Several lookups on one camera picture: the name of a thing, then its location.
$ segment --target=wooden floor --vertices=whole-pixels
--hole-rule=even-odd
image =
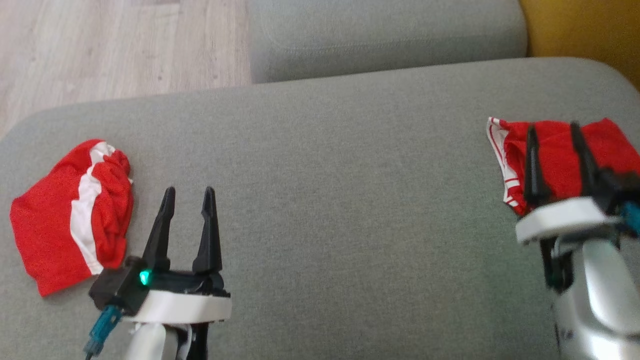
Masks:
[[[0,0],[0,137],[75,102],[250,82],[246,0]]]

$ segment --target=green led light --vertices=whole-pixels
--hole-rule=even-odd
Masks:
[[[140,272],[140,282],[142,282],[142,285],[147,285],[149,283],[150,278],[151,278],[151,270],[142,270]]]

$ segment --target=gray sofa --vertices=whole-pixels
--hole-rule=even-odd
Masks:
[[[521,58],[518,0],[249,0],[254,83]]]
[[[553,359],[549,298],[484,133],[489,116],[610,117],[640,146],[640,97],[572,58],[497,60],[80,104],[0,142],[3,359],[82,359],[98,312],[90,281],[41,299],[8,219],[73,146],[129,155],[140,254],[177,188],[169,257],[189,268],[202,192],[216,189],[232,319],[211,359]],[[637,245],[625,243],[637,259]],[[640,274],[638,268],[634,275]],[[120,359],[119,326],[99,359]]]

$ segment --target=yellow cushion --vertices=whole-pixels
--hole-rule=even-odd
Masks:
[[[575,56],[604,62],[640,89],[638,0],[520,0],[529,56]]]

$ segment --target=fabric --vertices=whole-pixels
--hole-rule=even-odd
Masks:
[[[520,0],[529,56],[602,61],[640,89],[640,6],[637,0]]]
[[[490,117],[486,127],[504,178],[503,201],[521,216],[531,210],[524,199],[529,125]],[[553,198],[580,196],[580,163],[573,149],[569,123],[548,120],[537,122],[535,127],[540,143],[540,167]],[[588,124],[582,133],[599,167],[611,168],[619,174],[631,171],[640,174],[640,156],[613,121],[604,118]]]
[[[12,202],[15,244],[41,296],[120,266],[133,207],[128,174],[122,151],[88,140]]]
[[[540,252],[479,131],[504,119],[615,119],[640,146],[640,96],[610,67],[517,59],[79,104],[33,115],[0,141],[0,336],[7,359],[82,358],[98,311],[86,281],[32,296],[9,204],[84,139],[134,164],[127,232],[142,254],[167,186],[169,257],[190,269],[205,187],[216,190],[233,315],[220,359],[557,359]],[[32,144],[47,143],[42,152]],[[634,275],[640,244],[623,243]],[[121,359],[126,324],[101,359]],[[39,338],[41,341],[30,341]]]
[[[254,83],[525,56],[517,0],[251,0]]]

